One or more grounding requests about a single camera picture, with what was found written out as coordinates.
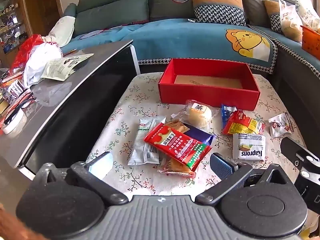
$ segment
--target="floral tablecloth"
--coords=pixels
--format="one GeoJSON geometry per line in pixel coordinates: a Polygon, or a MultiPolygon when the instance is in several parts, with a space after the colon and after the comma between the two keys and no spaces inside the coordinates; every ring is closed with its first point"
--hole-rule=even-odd
{"type": "MultiPolygon", "coordinates": [[[[125,193],[129,198],[132,195],[190,195],[194,199],[196,195],[220,181],[209,165],[211,153],[218,152],[227,158],[232,158],[232,136],[221,134],[221,113],[213,118],[210,131],[215,133],[216,138],[212,143],[211,153],[201,161],[195,179],[161,174],[157,172],[159,164],[127,165],[138,130],[139,119],[164,115],[167,116],[167,121],[170,121],[171,114],[184,107],[183,105],[161,102],[157,85],[161,75],[162,73],[141,74],[132,80],[90,152],[87,162],[105,151],[110,151],[114,159],[113,168],[103,181],[125,193]]],[[[267,125],[263,132],[266,137],[266,159],[246,162],[257,169],[266,169],[269,164],[278,163],[289,178],[294,181],[297,178],[298,170],[280,151],[280,142],[284,136],[271,138],[267,123],[269,118],[281,114],[287,109],[268,80],[261,75],[254,75],[254,77],[260,87],[260,99],[255,111],[244,111],[244,113],[267,125]]],[[[285,136],[289,135],[303,145],[300,132],[294,122],[293,124],[294,134],[287,133],[285,136]]],[[[311,211],[309,213],[306,227],[311,227],[317,222],[317,215],[311,211]]]]}

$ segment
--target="red snack package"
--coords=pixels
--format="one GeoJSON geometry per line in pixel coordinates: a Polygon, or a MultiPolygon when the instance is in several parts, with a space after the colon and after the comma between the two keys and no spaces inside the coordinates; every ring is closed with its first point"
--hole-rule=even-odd
{"type": "Polygon", "coordinates": [[[144,141],[195,171],[211,147],[163,123],[158,124],[144,141]]]}
{"type": "Polygon", "coordinates": [[[265,126],[264,123],[246,116],[242,110],[237,110],[230,115],[222,133],[228,135],[234,133],[255,133],[262,135],[265,126]]]}

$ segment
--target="dark blue snack package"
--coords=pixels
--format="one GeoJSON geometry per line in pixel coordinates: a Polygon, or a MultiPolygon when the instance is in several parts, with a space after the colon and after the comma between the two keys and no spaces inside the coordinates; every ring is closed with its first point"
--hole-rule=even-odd
{"type": "Polygon", "coordinates": [[[222,105],[222,107],[221,107],[222,129],[225,128],[231,113],[234,111],[237,111],[237,108],[235,106],[222,105]]]}
{"type": "Polygon", "coordinates": [[[214,134],[206,133],[198,128],[193,127],[192,125],[184,123],[186,127],[189,128],[184,134],[190,136],[193,139],[196,139],[206,145],[211,145],[212,140],[214,139],[214,134]]]}

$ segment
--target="sofa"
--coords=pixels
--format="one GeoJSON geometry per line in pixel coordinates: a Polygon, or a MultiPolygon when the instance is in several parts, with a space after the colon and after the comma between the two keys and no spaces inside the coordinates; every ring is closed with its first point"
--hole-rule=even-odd
{"type": "MultiPolygon", "coordinates": [[[[285,0],[288,5],[295,0],[285,0]]],[[[320,142],[320,61],[271,30],[263,0],[242,0],[247,26],[192,23],[192,0],[79,0],[64,16],[73,16],[73,39],[63,52],[103,43],[131,40],[141,73],[163,71],[171,58],[213,58],[246,62],[266,77],[292,114],[308,149],[316,155],[320,142]],[[259,33],[270,42],[268,61],[241,57],[225,39],[228,29],[259,33]],[[96,30],[105,30],[95,34],[96,30]]]]}

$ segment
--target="red plastic bag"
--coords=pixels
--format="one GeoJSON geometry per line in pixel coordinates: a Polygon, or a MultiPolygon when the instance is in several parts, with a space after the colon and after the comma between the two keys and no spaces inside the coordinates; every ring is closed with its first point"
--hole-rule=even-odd
{"type": "Polygon", "coordinates": [[[18,54],[16,55],[16,58],[14,62],[11,65],[11,68],[9,70],[10,75],[13,74],[13,70],[15,68],[21,68],[21,70],[24,69],[26,66],[26,63],[29,59],[29,54],[31,49],[36,46],[44,43],[42,37],[40,34],[33,34],[30,38],[28,38],[19,49],[18,54]]]}

